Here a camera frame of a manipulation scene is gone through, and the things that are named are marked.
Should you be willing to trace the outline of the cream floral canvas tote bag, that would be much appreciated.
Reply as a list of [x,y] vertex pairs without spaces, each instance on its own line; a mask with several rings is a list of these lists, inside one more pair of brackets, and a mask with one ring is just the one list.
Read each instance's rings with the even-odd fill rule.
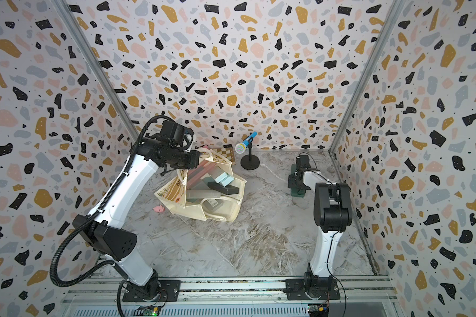
[[247,181],[234,173],[225,156],[212,149],[198,151],[198,167],[179,170],[155,196],[172,214],[232,223],[239,214]]

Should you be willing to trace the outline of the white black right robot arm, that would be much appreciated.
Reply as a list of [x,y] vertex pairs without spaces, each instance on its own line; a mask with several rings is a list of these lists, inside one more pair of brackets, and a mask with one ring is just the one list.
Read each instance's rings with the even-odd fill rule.
[[313,218],[318,229],[315,251],[304,277],[286,280],[289,301],[341,298],[333,262],[338,242],[353,221],[350,187],[330,181],[311,166],[310,159],[307,153],[298,155],[288,177],[292,194],[314,191]]

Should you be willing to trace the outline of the black pencil case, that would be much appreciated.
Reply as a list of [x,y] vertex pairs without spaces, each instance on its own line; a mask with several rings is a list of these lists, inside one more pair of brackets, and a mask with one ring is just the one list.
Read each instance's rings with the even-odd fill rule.
[[220,183],[217,183],[217,182],[209,182],[207,184],[207,186],[209,187],[209,189],[215,190],[215,191],[217,191],[221,194],[224,194],[224,195],[239,194],[239,188],[236,187],[236,186],[232,186],[232,185],[223,186],[223,185],[221,185]]

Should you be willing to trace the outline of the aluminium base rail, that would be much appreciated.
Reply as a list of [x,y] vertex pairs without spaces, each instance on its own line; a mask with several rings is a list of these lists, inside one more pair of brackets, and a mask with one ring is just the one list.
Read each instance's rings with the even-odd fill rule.
[[125,291],[124,316],[403,316],[385,276],[340,276],[320,296],[301,277],[168,277],[151,301]]

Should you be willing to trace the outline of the black microphone stand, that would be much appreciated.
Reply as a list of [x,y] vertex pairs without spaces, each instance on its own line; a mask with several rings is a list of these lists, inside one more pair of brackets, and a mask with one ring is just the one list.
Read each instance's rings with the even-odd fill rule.
[[247,145],[248,153],[241,159],[241,167],[245,170],[255,170],[260,166],[260,159],[252,153],[253,143]]

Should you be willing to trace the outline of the wooden chess board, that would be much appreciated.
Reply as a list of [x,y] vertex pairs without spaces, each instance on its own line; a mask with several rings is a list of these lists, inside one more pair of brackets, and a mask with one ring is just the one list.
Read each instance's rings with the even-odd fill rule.
[[232,165],[236,164],[235,151],[234,151],[233,145],[230,145],[230,144],[224,145],[223,147],[216,149],[216,152],[222,157],[225,157],[227,160],[229,160]]

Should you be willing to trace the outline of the blue grey pencil case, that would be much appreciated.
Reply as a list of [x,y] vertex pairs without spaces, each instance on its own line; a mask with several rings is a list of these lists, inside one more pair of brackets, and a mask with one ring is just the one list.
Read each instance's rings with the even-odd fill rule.
[[208,184],[209,182],[216,182],[215,179],[221,175],[222,173],[226,173],[220,167],[215,167],[211,172],[207,173],[203,178],[202,182]]

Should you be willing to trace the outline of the dark green pencil case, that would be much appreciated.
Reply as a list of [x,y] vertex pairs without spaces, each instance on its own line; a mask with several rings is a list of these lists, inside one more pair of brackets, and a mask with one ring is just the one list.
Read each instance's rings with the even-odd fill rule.
[[303,198],[305,196],[306,190],[301,188],[292,188],[291,195],[295,198]]

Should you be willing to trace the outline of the translucent white pencil case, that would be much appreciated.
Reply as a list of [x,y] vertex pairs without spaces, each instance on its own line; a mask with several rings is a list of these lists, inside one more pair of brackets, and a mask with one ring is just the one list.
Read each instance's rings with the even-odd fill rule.
[[215,190],[187,190],[187,199],[214,199],[220,198],[221,194]]

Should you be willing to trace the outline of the small pink pig toy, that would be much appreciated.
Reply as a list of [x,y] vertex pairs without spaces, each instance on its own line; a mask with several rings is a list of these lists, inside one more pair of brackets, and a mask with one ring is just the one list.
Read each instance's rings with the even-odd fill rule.
[[165,211],[165,208],[163,206],[155,206],[153,208],[153,211],[156,213],[163,213]]

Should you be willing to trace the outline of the blue toy microphone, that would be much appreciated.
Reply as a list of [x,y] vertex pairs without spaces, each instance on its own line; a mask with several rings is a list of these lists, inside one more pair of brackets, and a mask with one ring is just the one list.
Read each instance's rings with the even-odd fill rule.
[[249,136],[247,136],[243,141],[239,142],[235,146],[235,152],[237,154],[243,154],[248,149],[249,145],[253,142],[256,136],[257,136],[257,132],[253,132]]

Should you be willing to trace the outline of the light teal pencil case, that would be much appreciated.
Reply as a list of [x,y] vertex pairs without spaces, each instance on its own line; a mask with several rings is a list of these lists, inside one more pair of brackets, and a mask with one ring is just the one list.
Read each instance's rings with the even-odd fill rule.
[[228,173],[222,173],[215,179],[215,181],[223,187],[230,185],[234,180],[235,178]]

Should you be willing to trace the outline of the pink pencil case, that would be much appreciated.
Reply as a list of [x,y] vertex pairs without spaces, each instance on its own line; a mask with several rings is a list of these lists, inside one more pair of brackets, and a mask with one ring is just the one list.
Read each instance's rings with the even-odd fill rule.
[[187,178],[186,188],[191,188],[195,183],[199,182],[207,173],[211,172],[216,166],[205,165],[197,168],[193,173],[190,173]]

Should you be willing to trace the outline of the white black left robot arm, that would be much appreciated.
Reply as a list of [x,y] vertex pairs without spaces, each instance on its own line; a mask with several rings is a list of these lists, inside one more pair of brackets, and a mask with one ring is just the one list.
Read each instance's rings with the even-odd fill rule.
[[101,265],[111,265],[126,281],[128,293],[140,301],[160,296],[158,274],[141,256],[136,234],[123,226],[132,204],[159,169],[167,173],[198,166],[200,153],[191,148],[193,141],[192,129],[166,116],[148,120],[98,206],[73,221],[75,231],[106,258]]

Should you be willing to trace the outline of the grey barcoded pencil case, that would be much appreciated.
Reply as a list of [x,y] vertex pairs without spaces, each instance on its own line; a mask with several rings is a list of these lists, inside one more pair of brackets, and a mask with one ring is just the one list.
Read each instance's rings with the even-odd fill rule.
[[208,212],[213,212],[223,206],[223,200],[222,199],[207,199],[205,202],[202,203],[202,206]]

